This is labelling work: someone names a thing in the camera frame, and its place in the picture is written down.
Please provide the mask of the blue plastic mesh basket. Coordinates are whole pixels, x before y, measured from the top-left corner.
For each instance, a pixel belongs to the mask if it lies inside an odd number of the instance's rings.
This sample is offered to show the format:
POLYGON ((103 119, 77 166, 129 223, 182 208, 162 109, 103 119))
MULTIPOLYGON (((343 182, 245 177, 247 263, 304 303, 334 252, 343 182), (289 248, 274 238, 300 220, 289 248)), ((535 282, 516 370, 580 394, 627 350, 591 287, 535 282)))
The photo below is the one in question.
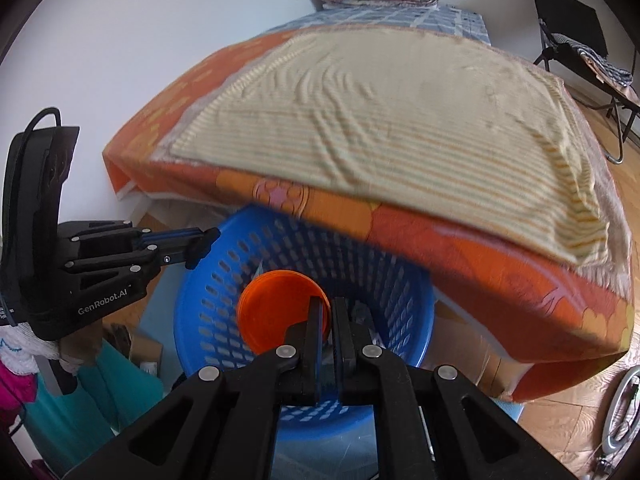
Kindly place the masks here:
POLYGON ((428 273, 259 207, 221 227, 186 274, 175 340, 186 382, 166 410, 223 451, 329 437, 373 420, 382 452, 427 448, 416 387, 431 339, 428 273))

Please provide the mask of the striped yellow towel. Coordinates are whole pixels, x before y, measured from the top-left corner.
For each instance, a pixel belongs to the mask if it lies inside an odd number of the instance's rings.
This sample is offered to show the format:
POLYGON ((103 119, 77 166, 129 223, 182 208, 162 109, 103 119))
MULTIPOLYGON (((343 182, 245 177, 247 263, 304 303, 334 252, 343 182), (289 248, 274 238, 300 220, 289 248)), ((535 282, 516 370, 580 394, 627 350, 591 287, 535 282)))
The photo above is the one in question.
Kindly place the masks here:
POLYGON ((163 151, 465 223, 570 266, 611 257, 562 81, 462 37, 300 32, 191 105, 163 151))

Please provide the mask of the blue checked bed sheet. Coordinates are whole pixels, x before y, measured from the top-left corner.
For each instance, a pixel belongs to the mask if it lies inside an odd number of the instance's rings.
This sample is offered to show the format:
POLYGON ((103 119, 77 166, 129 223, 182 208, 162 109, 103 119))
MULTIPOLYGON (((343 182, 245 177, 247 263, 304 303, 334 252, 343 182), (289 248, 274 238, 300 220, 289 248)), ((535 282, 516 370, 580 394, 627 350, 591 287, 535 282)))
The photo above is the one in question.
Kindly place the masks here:
POLYGON ((337 6, 267 30, 283 32, 316 26, 383 25, 427 29, 452 36, 480 41, 491 46, 483 17, 454 6, 337 6))

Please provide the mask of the striped cloth on chair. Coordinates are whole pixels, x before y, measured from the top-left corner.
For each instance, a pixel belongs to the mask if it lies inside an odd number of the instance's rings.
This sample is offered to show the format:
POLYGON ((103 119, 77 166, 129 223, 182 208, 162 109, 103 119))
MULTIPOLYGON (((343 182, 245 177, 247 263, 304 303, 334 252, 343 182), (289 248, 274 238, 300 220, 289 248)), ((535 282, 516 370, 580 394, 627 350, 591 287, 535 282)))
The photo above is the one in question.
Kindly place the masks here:
POLYGON ((597 54, 593 48, 582 44, 570 37, 562 34, 551 34, 551 38, 559 49, 564 51, 572 50, 578 58, 581 58, 596 74, 601 82, 605 82, 609 86, 618 90, 629 90, 634 82, 634 75, 629 70, 619 68, 600 54, 597 54))

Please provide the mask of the black folding chair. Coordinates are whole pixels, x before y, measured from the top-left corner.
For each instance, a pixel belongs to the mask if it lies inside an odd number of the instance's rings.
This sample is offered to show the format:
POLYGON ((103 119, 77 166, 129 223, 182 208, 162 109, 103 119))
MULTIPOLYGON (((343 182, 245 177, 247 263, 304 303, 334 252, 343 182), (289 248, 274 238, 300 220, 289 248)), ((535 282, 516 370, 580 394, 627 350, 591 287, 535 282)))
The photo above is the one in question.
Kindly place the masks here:
POLYGON ((639 117, 639 95, 634 75, 608 60, 608 47, 597 11, 579 0, 534 0, 540 30, 541 52, 535 63, 546 70, 552 62, 564 66, 610 97, 590 110, 604 110, 615 120, 616 155, 605 152, 614 165, 624 161, 624 144, 639 117))

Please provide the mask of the orange bottle cap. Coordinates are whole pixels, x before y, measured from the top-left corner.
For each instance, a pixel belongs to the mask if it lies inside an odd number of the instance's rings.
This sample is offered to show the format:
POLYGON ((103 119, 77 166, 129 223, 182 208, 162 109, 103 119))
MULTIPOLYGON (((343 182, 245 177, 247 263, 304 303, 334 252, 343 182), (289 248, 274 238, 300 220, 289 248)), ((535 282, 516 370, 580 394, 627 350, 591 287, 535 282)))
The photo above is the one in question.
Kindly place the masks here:
POLYGON ((292 270, 258 275, 242 291, 236 306, 236 322, 243 341, 255 354, 284 344, 286 331, 307 321, 311 296, 318 296, 323 302, 323 341, 327 341, 329 298, 314 280, 292 270))

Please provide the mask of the orange floral bed sheet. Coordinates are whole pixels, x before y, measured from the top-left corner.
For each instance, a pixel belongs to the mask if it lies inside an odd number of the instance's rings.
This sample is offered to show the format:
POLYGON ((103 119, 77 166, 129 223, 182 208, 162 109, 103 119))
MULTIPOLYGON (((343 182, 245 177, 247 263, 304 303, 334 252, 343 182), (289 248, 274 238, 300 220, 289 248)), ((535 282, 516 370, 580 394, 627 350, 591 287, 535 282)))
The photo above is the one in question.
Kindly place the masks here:
POLYGON ((503 396, 528 401, 583 382, 620 359, 634 340, 632 235, 611 171, 585 116, 596 191, 610 218, 611 257, 570 266, 465 223, 338 194, 242 169, 164 153, 184 112, 241 68, 294 35, 272 32, 223 48, 195 65, 116 133, 103 158, 116 193, 139 191, 219 206, 256 203, 325 226, 427 268, 448 304, 482 330, 515 367, 503 396))

